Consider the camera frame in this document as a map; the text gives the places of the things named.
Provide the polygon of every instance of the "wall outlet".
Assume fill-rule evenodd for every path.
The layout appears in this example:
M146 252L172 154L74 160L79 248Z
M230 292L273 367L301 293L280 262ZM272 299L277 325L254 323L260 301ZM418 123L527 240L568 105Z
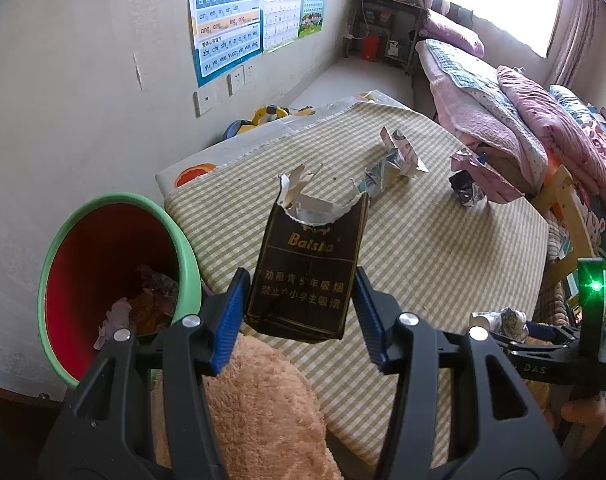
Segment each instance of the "wall outlet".
M243 76L243 65L237 66L232 72L227 74L227 86L229 88L229 94L233 95L240 88L245 86L245 77Z
M243 65L243 76L245 77L245 84L248 85L254 79L254 62L249 61Z
M196 113L199 117L214 108L217 104L217 91L214 85L203 86L194 92L194 104L196 104Z

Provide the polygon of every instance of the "wall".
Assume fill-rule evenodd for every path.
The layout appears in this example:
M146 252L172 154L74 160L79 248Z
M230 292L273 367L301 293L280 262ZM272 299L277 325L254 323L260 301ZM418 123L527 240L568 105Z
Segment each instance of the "wall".
M65 218L112 190L161 202L157 171L331 63L347 3L326 0L323 31L255 58L251 87L211 83L219 105L196 118L187 0L0 0L1 387L61 392L34 295Z
M563 0L557 32L552 41L550 56L547 58L539 56L528 45L516 40L508 32L496 27L494 23L475 16L473 30L483 41L485 47L483 60L494 67L499 65L523 66L526 68L526 75L529 78L544 84L552 68L553 60L560 51L573 10L574 0Z
M599 9L596 31L590 50L580 67L572 90L598 109L606 108L606 6Z

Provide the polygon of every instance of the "red box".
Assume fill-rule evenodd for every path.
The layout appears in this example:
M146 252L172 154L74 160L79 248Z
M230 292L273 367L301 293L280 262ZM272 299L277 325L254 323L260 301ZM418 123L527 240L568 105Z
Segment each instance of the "red box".
M361 59L367 61L376 61L377 51L379 50L379 37L378 36L366 36L363 38L363 44L361 45Z

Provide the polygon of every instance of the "hand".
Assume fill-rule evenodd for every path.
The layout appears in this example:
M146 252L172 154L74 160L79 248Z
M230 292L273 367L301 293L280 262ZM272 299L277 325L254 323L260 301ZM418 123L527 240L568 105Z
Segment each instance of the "hand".
M554 429L557 427L560 421L555 420L552 412L545 410L543 415L545 415L550 428ZM580 456L592 445L600 430L605 426L605 400L600 395L591 399L570 400L561 408L561 416L568 422L578 422L585 426L585 430L580 438L579 447L576 450L577 456Z

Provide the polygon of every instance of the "gingham tablecloth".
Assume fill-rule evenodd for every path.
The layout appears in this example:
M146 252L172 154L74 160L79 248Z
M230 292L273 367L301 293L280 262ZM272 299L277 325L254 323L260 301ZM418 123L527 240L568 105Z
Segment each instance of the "gingham tablecloth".
M369 209L359 265L374 288L393 294L433 327L461 332L474 310L511 306L531 316L545 262L547 222L524 199L463 207L452 192L449 155L462 144L428 118L401 108L358 103L291 136L262 146L186 186L165 208L190 240L205 281L224 291L237 267L251 273L277 176L301 162L323 169L306 193L347 202L366 166L384 154L381 126L401 128L430 173L399 181ZM374 465L385 438L396 378L369 363L353 308L345 336L306 344L257 334L283 352L317 393L327 425ZM434 463L446 459L449 376L439 383Z

